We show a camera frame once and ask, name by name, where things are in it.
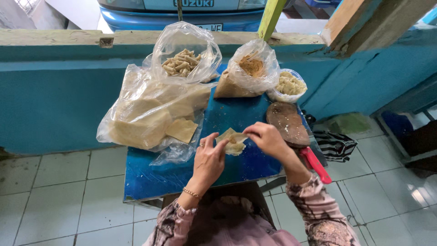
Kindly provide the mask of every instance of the striped cloth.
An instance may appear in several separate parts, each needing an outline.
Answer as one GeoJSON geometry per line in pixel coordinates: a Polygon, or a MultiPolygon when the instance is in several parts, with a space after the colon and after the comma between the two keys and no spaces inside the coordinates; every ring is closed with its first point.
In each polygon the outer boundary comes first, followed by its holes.
{"type": "Polygon", "coordinates": [[[326,131],[315,131],[313,134],[326,160],[331,162],[349,161],[349,155],[358,144],[357,141],[343,134],[326,131]]]}

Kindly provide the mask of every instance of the mashed filling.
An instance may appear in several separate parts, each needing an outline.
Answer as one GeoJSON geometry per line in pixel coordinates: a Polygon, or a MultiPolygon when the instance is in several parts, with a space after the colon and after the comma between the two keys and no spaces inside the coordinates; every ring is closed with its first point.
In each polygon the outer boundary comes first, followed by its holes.
{"type": "Polygon", "coordinates": [[[298,95],[307,90],[305,84],[289,72],[281,72],[276,90],[282,94],[298,95]]]}

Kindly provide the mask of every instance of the gold bracelet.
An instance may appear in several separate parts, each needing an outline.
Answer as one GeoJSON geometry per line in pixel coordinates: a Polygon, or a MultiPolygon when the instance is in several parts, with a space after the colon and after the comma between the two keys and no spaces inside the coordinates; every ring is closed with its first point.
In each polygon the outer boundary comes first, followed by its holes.
{"type": "Polygon", "coordinates": [[[187,189],[186,187],[184,187],[182,190],[183,190],[184,192],[186,192],[186,193],[188,193],[188,194],[194,196],[195,198],[197,198],[197,199],[199,199],[199,200],[202,199],[201,196],[197,195],[196,193],[192,192],[191,190],[187,189]]]}

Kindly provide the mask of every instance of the patterned sleeve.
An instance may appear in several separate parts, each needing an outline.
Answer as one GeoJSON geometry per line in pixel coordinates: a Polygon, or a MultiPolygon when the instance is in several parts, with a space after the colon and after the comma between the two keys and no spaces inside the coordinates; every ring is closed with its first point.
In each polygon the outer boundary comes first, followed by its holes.
{"type": "Polygon", "coordinates": [[[360,246],[352,226],[317,176],[313,174],[301,185],[288,183],[286,189],[303,217],[310,246],[360,246]]]}
{"type": "Polygon", "coordinates": [[[158,214],[156,226],[142,246],[182,246],[195,214],[196,208],[185,210],[174,200],[158,214]]]}

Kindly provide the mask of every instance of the plastic bag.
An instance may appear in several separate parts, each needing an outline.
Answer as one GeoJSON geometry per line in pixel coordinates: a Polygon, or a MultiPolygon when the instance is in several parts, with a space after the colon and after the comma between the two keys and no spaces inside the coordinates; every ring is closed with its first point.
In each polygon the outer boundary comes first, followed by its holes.
{"type": "Polygon", "coordinates": [[[254,39],[239,47],[229,60],[228,68],[222,73],[215,89],[214,98],[254,97],[273,88],[279,80],[279,64],[275,51],[262,39],[254,39]],[[262,62],[255,76],[249,75],[240,62],[258,60],[262,62]]]}
{"type": "Polygon", "coordinates": [[[219,46],[209,30],[180,21],[164,28],[156,41],[153,53],[143,61],[143,68],[151,68],[151,76],[163,84],[196,84],[209,81],[222,62],[219,46]],[[199,64],[187,77],[169,76],[161,64],[184,49],[200,54],[199,64]]]}
{"type": "Polygon", "coordinates": [[[126,68],[119,98],[99,124],[97,140],[161,152],[151,165],[186,162],[195,152],[211,88],[217,85],[199,83],[215,76],[221,60],[210,31],[183,21],[166,26],[142,68],[126,68]],[[200,54],[200,61],[187,77],[167,75],[162,62],[184,49],[200,54]],[[198,124],[188,144],[166,134],[181,118],[198,124]]]}
{"type": "MultiPolygon", "coordinates": [[[[151,79],[149,70],[131,64],[126,68],[120,96],[103,117],[96,138],[153,152],[175,143],[173,149],[183,162],[187,159],[183,155],[189,159],[193,154],[190,145],[167,136],[165,130],[180,118],[201,123],[216,84],[161,84],[151,79]]],[[[201,131],[201,124],[196,131],[201,131]]],[[[196,133],[191,140],[197,144],[196,133]]]]}

